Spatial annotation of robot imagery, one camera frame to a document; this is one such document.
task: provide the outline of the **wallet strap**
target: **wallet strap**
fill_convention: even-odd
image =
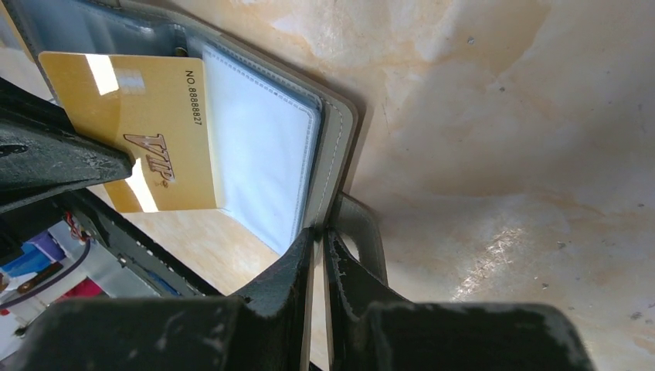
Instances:
[[[382,237],[372,212],[358,200],[339,192],[334,200],[330,224],[339,233],[352,238],[361,265],[388,286]]]

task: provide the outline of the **purple object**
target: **purple object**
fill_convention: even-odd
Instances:
[[[66,254],[63,252],[61,247],[50,236],[50,233],[41,232],[36,237],[33,237],[28,241],[29,243],[36,246],[37,249],[41,250],[51,261],[60,261]]]

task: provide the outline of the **wallet stitching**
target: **wallet stitching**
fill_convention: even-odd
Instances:
[[[307,152],[308,152],[308,149],[309,149],[308,148],[308,143],[309,143],[309,139],[310,139],[311,129],[316,124],[316,120],[314,120],[314,117],[312,116],[311,112],[309,112],[309,110],[307,108],[300,106],[298,103],[293,102],[292,101],[293,99],[289,99],[288,97],[282,97],[282,95],[284,94],[282,91],[279,91],[275,87],[271,87],[270,85],[265,85],[264,83],[256,80],[251,73],[249,73],[248,71],[243,70],[242,68],[239,68],[238,66],[235,66],[233,63],[226,60],[224,57],[220,56],[219,54],[212,53],[211,51],[209,51],[209,53],[212,56],[214,56],[215,58],[217,58],[218,61],[225,64],[227,67],[231,68],[235,72],[237,72],[237,73],[241,74],[242,76],[246,77],[251,83],[259,85],[260,87],[264,88],[264,90],[266,90],[269,93],[275,95],[276,97],[280,98],[281,100],[288,103],[289,105],[303,111],[307,115],[307,117],[310,120],[310,124],[307,127],[307,133],[305,134],[305,148],[304,148],[304,153],[303,153],[303,164],[302,164],[302,167],[300,168],[300,177],[302,177],[303,174],[307,170]],[[300,201],[302,199],[302,197],[300,197],[300,194],[302,193],[302,188],[303,188],[302,185],[303,185],[303,183],[301,182],[300,185],[298,186],[297,201],[296,201],[296,207],[295,207],[295,210],[294,210],[293,228],[296,228],[297,223],[298,223],[298,215],[299,215],[298,210],[300,209]]]
[[[344,129],[344,115],[341,113],[341,110],[337,108],[331,102],[324,100],[325,103],[329,104],[331,107],[337,110],[339,113],[339,135],[337,136],[337,143],[334,146],[334,152],[332,153],[332,161],[330,162],[330,169],[327,171],[327,178],[325,179],[325,185],[323,186],[323,193],[321,194],[321,201],[318,204],[318,210],[316,211],[316,216],[314,217],[314,224],[318,220],[318,216],[321,214],[321,207],[323,206],[323,201],[325,200],[325,193],[328,191],[328,184],[330,183],[330,177],[332,177],[332,169],[334,167],[334,160],[337,158],[337,149],[339,148],[339,141],[341,141],[341,134]]]

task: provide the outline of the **gray leather wallet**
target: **gray leather wallet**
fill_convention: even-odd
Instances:
[[[184,50],[188,56],[203,58],[203,50],[211,48],[255,80],[311,107],[320,115],[321,125],[306,169],[300,222],[294,228],[321,229],[328,221],[358,122],[349,101],[224,32],[171,9],[132,0],[2,1],[37,64],[42,51],[176,56]],[[373,219],[347,196],[339,196],[336,206],[333,223],[349,225],[348,234],[361,237],[354,238],[358,248],[364,244],[370,247],[364,250],[376,251],[372,265],[382,264],[378,269],[384,272],[382,242]],[[353,218],[360,223],[353,224]]]

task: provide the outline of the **cable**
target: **cable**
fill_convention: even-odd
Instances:
[[[58,274],[56,277],[54,277],[52,280],[46,282],[42,286],[38,286],[37,288],[31,290],[30,292],[28,292],[27,294],[24,294],[23,296],[21,296],[19,298],[16,298],[16,299],[8,301],[6,303],[0,304],[0,311],[3,310],[3,309],[8,309],[8,308],[10,308],[13,305],[16,305],[18,303],[22,303],[25,300],[33,298],[35,295],[38,295],[38,294],[44,292],[47,288],[52,287],[57,282],[61,281],[62,278],[64,278],[68,274],[70,274],[70,272],[74,271],[77,267],[79,267],[80,264],[82,264],[82,262],[84,261],[84,259],[87,258],[87,255],[89,255],[89,251],[91,250],[91,239],[89,237],[82,236],[81,234],[80,234],[80,236],[82,238],[84,238],[84,240],[83,240],[84,243],[85,243],[84,252],[82,252],[82,255],[80,256],[80,258],[77,259],[75,261],[75,263],[73,263],[73,265],[68,267],[61,274]]]

